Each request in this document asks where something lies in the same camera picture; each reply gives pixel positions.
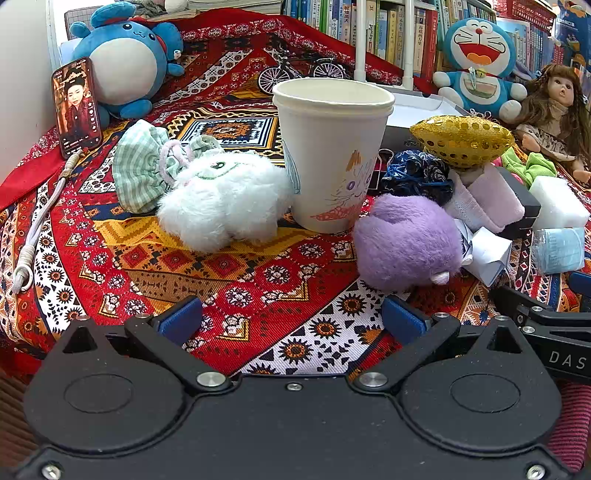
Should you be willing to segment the black binder clip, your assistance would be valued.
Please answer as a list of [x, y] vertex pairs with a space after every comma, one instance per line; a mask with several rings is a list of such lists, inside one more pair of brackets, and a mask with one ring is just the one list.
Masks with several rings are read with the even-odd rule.
[[388, 165], [394, 157], [394, 152], [388, 148], [381, 148], [378, 152], [374, 171], [370, 177], [370, 184], [368, 193], [370, 195], [377, 195], [379, 192], [381, 179], [386, 175]]

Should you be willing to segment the red patterned blanket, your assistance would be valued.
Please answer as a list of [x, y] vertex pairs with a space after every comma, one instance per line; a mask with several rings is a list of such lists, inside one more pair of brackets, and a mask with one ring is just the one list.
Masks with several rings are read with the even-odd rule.
[[[249, 140], [270, 122], [260, 152], [283, 162], [270, 97], [254, 81], [273, 46], [353, 65], [351, 45], [287, 16], [213, 10], [178, 22], [185, 72], [167, 81], [149, 121], [172, 137], [204, 128], [224, 144]], [[217, 253], [190, 251], [151, 214], [126, 212], [111, 163], [128, 125], [113, 122], [77, 165], [44, 221], [32, 287], [13, 294], [13, 272], [28, 229], [57, 183], [63, 160], [48, 131], [1, 187], [1, 367], [28, 379], [69, 323], [81, 315], [119, 325], [159, 314], [188, 295], [204, 305], [186, 350], [232, 374], [356, 374], [396, 351], [383, 327], [384, 297], [360, 281], [348, 233], [317, 234], [291, 219], [264, 243]]]

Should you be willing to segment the white fluffy plush toy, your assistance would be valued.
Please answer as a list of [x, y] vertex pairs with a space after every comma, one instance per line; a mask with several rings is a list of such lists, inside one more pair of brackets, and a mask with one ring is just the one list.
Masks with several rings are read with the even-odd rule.
[[272, 239], [292, 200], [287, 170], [269, 158], [214, 150], [178, 174], [159, 201], [157, 218], [186, 247], [212, 253], [235, 240]]

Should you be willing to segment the miniature metal bicycle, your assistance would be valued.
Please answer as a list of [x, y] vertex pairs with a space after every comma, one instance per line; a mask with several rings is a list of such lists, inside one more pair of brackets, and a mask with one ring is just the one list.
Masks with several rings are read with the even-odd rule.
[[260, 71], [257, 78], [259, 90], [267, 95], [273, 94], [274, 86], [291, 79], [349, 78], [346, 68], [332, 57], [320, 57], [312, 52], [297, 55], [277, 48], [266, 48], [264, 51], [276, 61]]

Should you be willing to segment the dark blue patterned scrunchie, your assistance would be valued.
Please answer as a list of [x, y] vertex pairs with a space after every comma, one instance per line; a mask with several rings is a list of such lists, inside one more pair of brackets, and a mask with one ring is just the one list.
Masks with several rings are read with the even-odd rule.
[[388, 162], [379, 193], [423, 196], [444, 206], [455, 192], [449, 176], [450, 166], [438, 157], [415, 149], [400, 151]]

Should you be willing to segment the white foam block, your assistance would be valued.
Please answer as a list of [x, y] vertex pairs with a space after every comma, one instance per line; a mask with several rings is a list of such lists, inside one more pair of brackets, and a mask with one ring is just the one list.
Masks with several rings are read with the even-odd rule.
[[589, 212], [564, 179], [538, 176], [529, 192], [540, 203], [534, 230], [584, 227]]

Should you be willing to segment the white paper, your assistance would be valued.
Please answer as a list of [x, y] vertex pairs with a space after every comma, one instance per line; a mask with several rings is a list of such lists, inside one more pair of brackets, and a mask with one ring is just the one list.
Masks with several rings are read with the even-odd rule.
[[485, 227], [472, 232], [462, 220], [454, 222], [462, 238], [462, 267], [491, 287], [509, 265], [512, 241]]

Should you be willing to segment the smartphone with red case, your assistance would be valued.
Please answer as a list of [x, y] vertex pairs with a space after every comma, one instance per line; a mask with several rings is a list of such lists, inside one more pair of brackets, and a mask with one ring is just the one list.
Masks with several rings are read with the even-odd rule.
[[98, 146], [102, 131], [90, 59], [84, 57], [61, 66], [53, 72], [51, 85], [62, 156]]

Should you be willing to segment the blue face mask pack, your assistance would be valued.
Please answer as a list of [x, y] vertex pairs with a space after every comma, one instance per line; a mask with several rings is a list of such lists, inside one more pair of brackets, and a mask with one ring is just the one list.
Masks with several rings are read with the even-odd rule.
[[585, 265], [585, 229], [540, 229], [534, 232], [532, 257], [544, 275], [577, 271]]

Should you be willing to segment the stack of books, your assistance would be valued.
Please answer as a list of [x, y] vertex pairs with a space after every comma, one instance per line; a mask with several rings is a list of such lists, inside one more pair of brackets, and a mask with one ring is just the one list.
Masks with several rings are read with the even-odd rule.
[[198, 12], [235, 8], [256, 13], [280, 15], [283, 0], [189, 0], [187, 7]]

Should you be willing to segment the green checkered cloth pouch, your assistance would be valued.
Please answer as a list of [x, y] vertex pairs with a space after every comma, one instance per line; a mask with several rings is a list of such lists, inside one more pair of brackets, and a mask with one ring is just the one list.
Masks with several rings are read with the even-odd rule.
[[139, 120], [118, 141], [112, 176], [120, 206], [133, 214], [154, 210], [174, 186], [180, 172], [209, 151], [221, 150], [212, 136], [197, 135], [183, 143], [167, 130]]

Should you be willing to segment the pink sock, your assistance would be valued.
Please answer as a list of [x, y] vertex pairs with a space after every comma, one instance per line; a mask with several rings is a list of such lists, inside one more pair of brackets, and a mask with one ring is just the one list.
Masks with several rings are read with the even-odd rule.
[[454, 194], [444, 210], [473, 232], [485, 227], [498, 234], [525, 215], [525, 207], [493, 164], [464, 176], [451, 170], [448, 178], [453, 182]]

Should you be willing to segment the green scrunchie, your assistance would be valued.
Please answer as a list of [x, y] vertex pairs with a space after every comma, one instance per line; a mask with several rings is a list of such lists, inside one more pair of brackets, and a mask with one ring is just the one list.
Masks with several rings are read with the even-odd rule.
[[538, 177], [557, 177], [553, 161], [541, 153], [526, 154], [519, 146], [509, 148], [501, 156], [502, 166], [530, 188]]

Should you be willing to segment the gold sequin heart cushion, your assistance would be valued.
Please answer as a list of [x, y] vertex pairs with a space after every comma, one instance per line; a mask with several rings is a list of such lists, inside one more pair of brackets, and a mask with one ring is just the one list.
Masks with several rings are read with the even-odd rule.
[[426, 152], [460, 171], [491, 163], [515, 144], [510, 130], [478, 116], [434, 116], [410, 132]]

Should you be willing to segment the purple plush toy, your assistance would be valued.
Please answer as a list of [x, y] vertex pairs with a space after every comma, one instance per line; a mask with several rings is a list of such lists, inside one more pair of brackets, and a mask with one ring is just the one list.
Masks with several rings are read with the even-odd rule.
[[455, 220], [423, 196], [378, 197], [353, 226], [363, 282], [386, 292], [443, 285], [460, 272], [463, 239]]

